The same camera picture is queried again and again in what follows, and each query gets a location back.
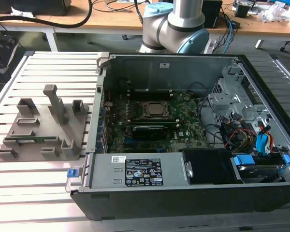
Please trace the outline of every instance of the cpu socket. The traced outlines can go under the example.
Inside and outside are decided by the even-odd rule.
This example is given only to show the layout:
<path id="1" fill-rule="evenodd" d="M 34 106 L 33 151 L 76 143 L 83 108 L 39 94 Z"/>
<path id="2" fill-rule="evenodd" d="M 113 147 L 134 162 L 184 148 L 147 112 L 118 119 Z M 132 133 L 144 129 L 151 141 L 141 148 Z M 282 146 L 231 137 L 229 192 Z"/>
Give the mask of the cpu socket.
<path id="1" fill-rule="evenodd" d="M 169 117 L 168 104 L 165 101 L 148 101 L 142 103 L 142 117 Z"/>

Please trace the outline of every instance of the motherboard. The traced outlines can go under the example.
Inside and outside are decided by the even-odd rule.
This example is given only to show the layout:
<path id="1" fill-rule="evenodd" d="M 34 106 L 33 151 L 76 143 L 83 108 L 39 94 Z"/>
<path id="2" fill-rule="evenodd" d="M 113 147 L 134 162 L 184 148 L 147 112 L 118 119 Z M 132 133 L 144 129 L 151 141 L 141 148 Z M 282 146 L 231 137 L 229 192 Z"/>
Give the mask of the motherboard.
<path id="1" fill-rule="evenodd" d="M 119 94 L 106 108 L 108 153 L 208 147 L 196 99 L 190 93 Z"/>

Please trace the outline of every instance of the green circuit board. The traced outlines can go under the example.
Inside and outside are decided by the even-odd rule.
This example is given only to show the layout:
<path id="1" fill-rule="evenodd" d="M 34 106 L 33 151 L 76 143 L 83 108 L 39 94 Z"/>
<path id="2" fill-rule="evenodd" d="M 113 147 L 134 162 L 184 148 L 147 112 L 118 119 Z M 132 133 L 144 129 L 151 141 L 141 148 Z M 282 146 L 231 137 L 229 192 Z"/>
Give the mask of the green circuit board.
<path id="1" fill-rule="evenodd" d="M 128 123 L 127 108 L 133 103 L 131 100 L 119 96 L 114 102 L 114 109 L 110 112 L 108 153 L 147 153 L 147 152 L 178 152 L 183 148 L 208 147 L 205 131 L 197 117 L 195 99 L 187 93 L 174 93 L 168 105 L 168 113 L 174 119 L 179 119 L 179 127 L 168 130 L 166 138 L 156 141 L 134 140 L 129 134 L 131 126 Z"/>

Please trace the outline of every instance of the table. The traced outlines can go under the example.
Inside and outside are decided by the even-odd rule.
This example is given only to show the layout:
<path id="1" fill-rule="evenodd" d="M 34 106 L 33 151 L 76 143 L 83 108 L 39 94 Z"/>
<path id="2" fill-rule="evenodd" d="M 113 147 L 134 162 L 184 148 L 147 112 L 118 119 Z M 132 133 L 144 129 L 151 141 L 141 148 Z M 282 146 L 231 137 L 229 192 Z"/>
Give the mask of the table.
<path id="1" fill-rule="evenodd" d="M 281 40 L 290 41 L 290 25 L 288 22 L 269 22 L 263 23 L 257 19 L 256 15 L 243 18 L 235 18 L 234 12 L 226 8 L 227 4 L 232 3 L 232 0 L 223 0 L 223 8 L 225 13 L 232 19 L 239 23 L 241 26 L 236 33 L 236 37 L 249 37 L 252 40 L 259 40 L 256 48 L 260 48 L 264 40 Z M 127 6 L 125 3 L 114 3 L 114 8 Z M 95 7 L 102 10 L 107 10 L 103 2 L 98 2 Z M 143 13 L 145 5 L 140 5 L 140 11 Z M 135 9 L 133 13 L 105 13 L 93 10 L 92 16 L 89 21 L 75 29 L 62 29 L 54 28 L 46 25 L 22 22 L 22 21 L 7 21 L 1 24 L 8 30 L 12 31 L 39 31 L 47 35 L 48 42 L 52 51 L 58 51 L 56 32 L 65 33 L 105 33 L 105 34 L 142 34 L 142 25 L 138 20 Z M 40 19 L 53 21 L 56 23 L 73 24 L 82 21 L 88 12 L 87 0 L 72 0 L 72 4 L 66 16 L 38 16 Z M 226 30 L 225 23 L 220 20 L 217 28 L 208 29 L 212 38 L 223 34 Z"/>
<path id="2" fill-rule="evenodd" d="M 48 104 L 45 84 L 56 84 L 64 103 L 77 97 L 92 104 L 96 90 L 97 53 L 35 52 L 22 58 L 12 78 L 0 93 L 0 146 L 14 122 L 21 97 L 35 104 Z M 277 90 L 280 102 L 290 110 L 290 98 L 283 98 L 280 86 L 290 92 L 289 78 L 270 57 L 251 57 L 268 87 Z M 0 231 L 22 232 L 161 232 L 161 231 L 281 231 L 290 232 L 290 204 L 268 213 L 199 215 L 189 217 L 142 218 L 89 221 L 66 192 L 66 172 L 84 164 L 90 123 L 84 130 L 81 158 L 74 161 L 0 163 Z M 75 178 L 74 185 L 79 185 Z"/>

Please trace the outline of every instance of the desk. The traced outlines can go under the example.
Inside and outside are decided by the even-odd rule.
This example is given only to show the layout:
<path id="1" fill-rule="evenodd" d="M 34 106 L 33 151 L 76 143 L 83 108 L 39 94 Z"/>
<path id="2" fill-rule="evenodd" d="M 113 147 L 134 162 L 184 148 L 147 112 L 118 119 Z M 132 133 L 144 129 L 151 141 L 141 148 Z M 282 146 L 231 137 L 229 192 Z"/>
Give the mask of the desk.
<path id="1" fill-rule="evenodd" d="M 226 4 L 230 4 L 232 0 L 224 0 L 223 8 Z M 127 6 L 125 3 L 114 3 L 114 8 Z M 103 2 L 95 4 L 95 8 L 107 10 Z M 139 6 L 140 11 L 144 12 L 145 5 Z M 11 31 L 38 31 L 44 32 L 47 35 L 48 42 L 52 51 L 58 51 L 56 32 L 65 33 L 102 33 L 102 34 L 132 34 L 141 35 L 142 25 L 138 20 L 135 9 L 132 9 L 132 13 L 105 13 L 93 10 L 91 18 L 83 26 L 75 29 L 63 29 L 54 28 L 47 25 L 23 22 L 23 21 L 6 21 L 1 24 Z M 240 29 L 236 33 L 236 37 L 249 37 L 252 40 L 290 40 L 290 25 L 288 22 L 269 22 L 263 23 L 258 20 L 256 15 L 243 18 L 234 18 L 234 12 L 228 9 L 224 10 L 225 13 L 232 19 L 241 23 Z M 88 12 L 87 0 L 72 0 L 72 4 L 66 16 L 46 16 L 39 15 L 39 19 L 49 20 L 56 23 L 74 24 L 82 21 Z M 226 26 L 222 20 L 215 29 L 209 29 L 209 32 L 213 38 L 223 34 L 226 30 Z"/>

